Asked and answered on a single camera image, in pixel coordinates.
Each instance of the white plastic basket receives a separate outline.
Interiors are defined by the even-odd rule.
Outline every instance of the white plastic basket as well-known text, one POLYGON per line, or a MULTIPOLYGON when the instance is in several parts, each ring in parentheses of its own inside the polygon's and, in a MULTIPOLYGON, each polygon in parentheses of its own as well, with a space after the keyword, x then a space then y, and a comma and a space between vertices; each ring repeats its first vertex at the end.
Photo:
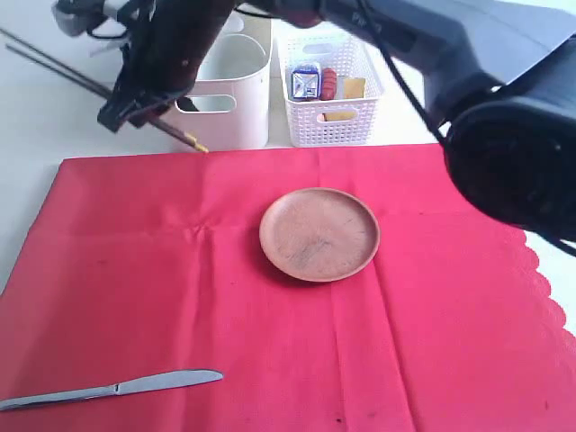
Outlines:
POLYGON ((334 27, 283 32, 277 38, 286 113, 296 147, 349 146, 370 143, 384 86, 363 42, 334 27), (366 79, 364 99, 294 102, 291 73, 299 64, 318 61, 339 76, 366 79), (347 121, 323 121, 324 113, 355 113, 347 121))
POLYGON ((184 112, 176 104, 166 114, 209 151, 261 149, 268 142, 272 25, 237 13, 233 18, 240 28, 233 22, 219 35, 190 94, 200 112, 184 112))

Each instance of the knife handle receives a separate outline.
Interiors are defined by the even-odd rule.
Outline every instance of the knife handle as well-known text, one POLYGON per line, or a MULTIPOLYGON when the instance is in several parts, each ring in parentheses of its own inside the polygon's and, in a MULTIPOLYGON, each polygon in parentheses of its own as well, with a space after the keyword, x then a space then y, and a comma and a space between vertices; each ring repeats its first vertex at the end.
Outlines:
POLYGON ((61 391, 58 393, 41 394, 38 396, 26 396, 24 398, 14 398, 0 401, 0 411, 15 410, 30 406, 43 405, 56 402, 83 401, 85 399, 101 398, 103 396, 114 396, 118 394, 118 385, 107 385, 105 387, 94 387, 93 389, 61 391))

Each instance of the red tablecloth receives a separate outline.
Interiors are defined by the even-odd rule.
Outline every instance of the red tablecloth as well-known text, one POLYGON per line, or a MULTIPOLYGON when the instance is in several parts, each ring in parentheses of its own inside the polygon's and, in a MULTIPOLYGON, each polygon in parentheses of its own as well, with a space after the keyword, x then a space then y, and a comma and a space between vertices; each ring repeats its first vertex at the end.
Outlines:
POLYGON ((576 431, 576 348, 521 231, 436 146, 65 161, 0 298, 0 399, 208 367, 221 382, 0 413, 17 431, 576 431), (365 201, 362 273, 280 274, 258 223, 309 186, 365 201))

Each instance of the knife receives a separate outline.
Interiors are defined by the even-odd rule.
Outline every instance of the knife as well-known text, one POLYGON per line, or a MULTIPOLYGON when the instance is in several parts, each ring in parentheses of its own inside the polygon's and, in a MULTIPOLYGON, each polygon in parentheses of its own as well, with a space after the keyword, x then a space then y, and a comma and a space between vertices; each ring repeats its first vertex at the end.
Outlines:
POLYGON ((224 378, 220 372, 210 370, 182 370, 158 375, 144 376, 136 380, 119 382, 104 387, 92 389, 61 391, 58 393, 41 394, 38 396, 26 396, 0 401, 0 411, 29 408, 32 406, 45 405, 56 402, 85 401, 92 398, 106 396, 123 396, 125 394, 153 392, 154 390, 175 389, 189 385, 211 383, 224 378))

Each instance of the round wooden plate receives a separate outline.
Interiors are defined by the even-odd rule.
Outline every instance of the round wooden plate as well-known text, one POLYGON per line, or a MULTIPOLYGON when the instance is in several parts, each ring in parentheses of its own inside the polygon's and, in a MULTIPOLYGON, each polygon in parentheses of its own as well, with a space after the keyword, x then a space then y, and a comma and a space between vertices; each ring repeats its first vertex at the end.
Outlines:
POLYGON ((368 265, 380 244, 380 229, 354 196, 315 187, 288 193, 270 206, 260 223, 260 244, 286 274, 333 282, 368 265))

